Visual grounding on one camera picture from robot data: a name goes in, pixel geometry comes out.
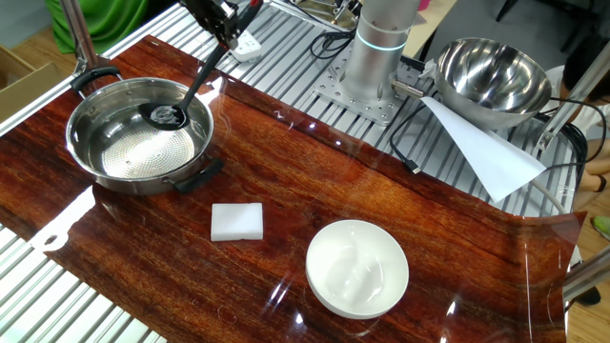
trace metal mounting plate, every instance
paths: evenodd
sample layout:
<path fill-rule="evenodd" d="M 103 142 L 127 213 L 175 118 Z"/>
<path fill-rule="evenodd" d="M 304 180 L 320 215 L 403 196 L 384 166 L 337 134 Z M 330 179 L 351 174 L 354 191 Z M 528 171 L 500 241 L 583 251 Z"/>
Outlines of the metal mounting plate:
<path fill-rule="evenodd" d="M 328 69 L 317 78 L 314 87 L 315 94 L 332 101 L 344 109 L 356 112 L 380 126 L 390 125 L 398 114 L 400 105 L 404 102 L 406 96 L 393 92 L 385 95 L 379 101 L 363 102 L 341 91 L 338 76 L 342 74 L 350 53 L 352 53 L 352 46 L 343 50 L 329 65 Z M 398 67 L 398 79 L 408 84 L 414 84 L 415 81 L 409 82 L 410 79 L 414 78 L 413 75 L 410 75 L 409 71 L 410 69 L 407 66 L 400 64 Z"/>

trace reddish wood surface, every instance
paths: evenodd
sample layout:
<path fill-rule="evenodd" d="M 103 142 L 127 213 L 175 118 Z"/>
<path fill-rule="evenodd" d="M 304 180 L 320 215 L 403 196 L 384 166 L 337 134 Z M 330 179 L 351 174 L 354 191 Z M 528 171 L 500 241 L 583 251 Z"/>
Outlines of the reddish wood surface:
<path fill-rule="evenodd" d="M 187 85 L 197 65 L 151 37 L 113 63 Z M 93 185 L 65 148 L 79 103 L 67 91 L 0 139 L 0 222 L 29 240 L 92 187 L 48 255 L 173 342 L 565 341 L 561 282 L 583 215 L 500 212 L 230 76 L 209 81 L 209 153 L 226 162 L 210 184 L 148 197 Z M 264 239 L 212 243 L 212 204 L 247 202 L 263 203 Z M 307 283 L 309 242 L 341 219 L 379 225 L 409 260 L 407 292 L 379 319 L 338 317 Z"/>

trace white bowl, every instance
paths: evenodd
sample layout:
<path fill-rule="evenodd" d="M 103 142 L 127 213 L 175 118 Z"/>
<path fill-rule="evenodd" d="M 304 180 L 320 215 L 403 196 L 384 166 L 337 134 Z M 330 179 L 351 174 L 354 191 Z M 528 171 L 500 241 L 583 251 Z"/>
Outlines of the white bowl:
<path fill-rule="evenodd" d="M 409 265 L 396 240 L 377 225 L 335 222 L 307 250 L 307 280 L 330 311 L 370 319 L 392 309 L 407 290 Z"/>

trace stainless steel bowl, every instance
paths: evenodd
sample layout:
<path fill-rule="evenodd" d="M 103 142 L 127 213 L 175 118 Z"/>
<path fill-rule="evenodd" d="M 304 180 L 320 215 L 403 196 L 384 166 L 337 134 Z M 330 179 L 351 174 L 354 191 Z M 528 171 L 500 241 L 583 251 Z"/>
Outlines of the stainless steel bowl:
<path fill-rule="evenodd" d="M 438 59 L 443 103 L 481 129 L 514 127 L 551 98 L 544 70 L 524 53 L 481 38 L 450 43 Z"/>

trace cardboard box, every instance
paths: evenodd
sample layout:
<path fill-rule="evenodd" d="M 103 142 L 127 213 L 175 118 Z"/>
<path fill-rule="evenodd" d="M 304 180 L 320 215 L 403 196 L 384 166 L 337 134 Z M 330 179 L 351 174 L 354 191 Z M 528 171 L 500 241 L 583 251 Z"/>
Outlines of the cardboard box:
<path fill-rule="evenodd" d="M 0 123 L 62 80 L 61 72 L 53 63 L 37 70 L 0 46 Z"/>

